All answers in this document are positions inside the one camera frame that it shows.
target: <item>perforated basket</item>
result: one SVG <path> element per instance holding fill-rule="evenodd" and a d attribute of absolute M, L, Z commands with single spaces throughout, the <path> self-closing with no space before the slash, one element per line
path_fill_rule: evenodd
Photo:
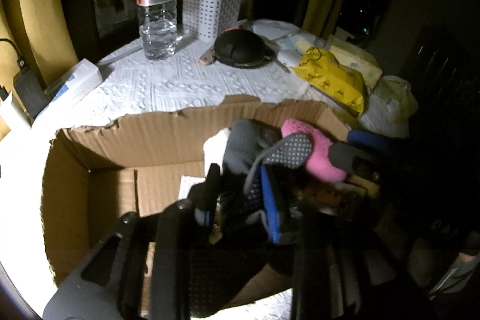
<path fill-rule="evenodd" d="M 183 0 L 183 27 L 206 43 L 237 22 L 241 0 Z"/>

